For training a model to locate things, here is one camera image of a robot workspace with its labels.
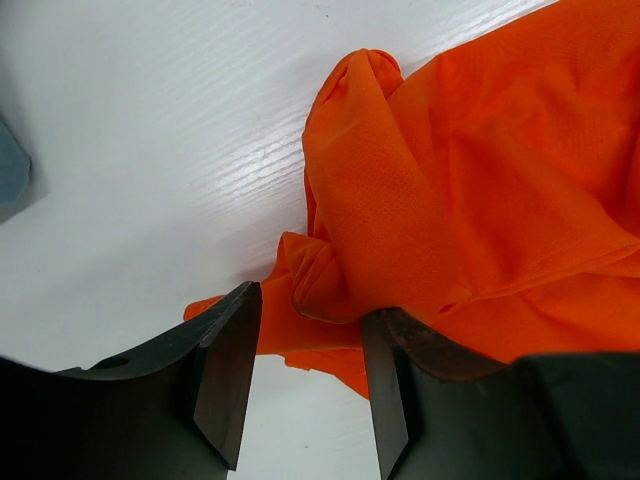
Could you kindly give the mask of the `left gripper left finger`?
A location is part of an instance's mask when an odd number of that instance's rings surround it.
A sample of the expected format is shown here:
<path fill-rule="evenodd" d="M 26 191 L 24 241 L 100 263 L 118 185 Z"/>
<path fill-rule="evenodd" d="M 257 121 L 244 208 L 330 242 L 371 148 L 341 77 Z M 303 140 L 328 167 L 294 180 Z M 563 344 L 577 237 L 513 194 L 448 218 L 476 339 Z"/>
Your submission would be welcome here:
<path fill-rule="evenodd" d="M 238 464 L 262 294 L 212 307 L 91 368 L 1 362 L 5 479 L 224 479 Z"/>

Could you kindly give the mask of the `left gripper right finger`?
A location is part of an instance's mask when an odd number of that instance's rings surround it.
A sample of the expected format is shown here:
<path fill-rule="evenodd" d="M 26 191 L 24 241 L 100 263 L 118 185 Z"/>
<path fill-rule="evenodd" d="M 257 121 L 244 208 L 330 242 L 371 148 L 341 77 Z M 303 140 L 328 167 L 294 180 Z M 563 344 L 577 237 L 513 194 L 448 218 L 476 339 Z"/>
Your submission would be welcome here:
<path fill-rule="evenodd" d="M 399 309 L 360 324 L 385 479 L 635 479 L 639 356 L 504 364 Z"/>

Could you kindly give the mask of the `orange t-shirt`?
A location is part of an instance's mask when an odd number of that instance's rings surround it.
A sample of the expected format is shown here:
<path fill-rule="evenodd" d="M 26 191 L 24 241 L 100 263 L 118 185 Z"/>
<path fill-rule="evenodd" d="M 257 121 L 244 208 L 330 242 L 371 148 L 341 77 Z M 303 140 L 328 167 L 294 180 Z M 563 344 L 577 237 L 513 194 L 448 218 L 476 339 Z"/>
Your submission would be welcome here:
<path fill-rule="evenodd" d="M 410 76 L 355 51 L 302 143 L 259 354 L 365 394 L 359 322 L 391 307 L 502 362 L 638 348 L 637 2 L 559 1 Z"/>

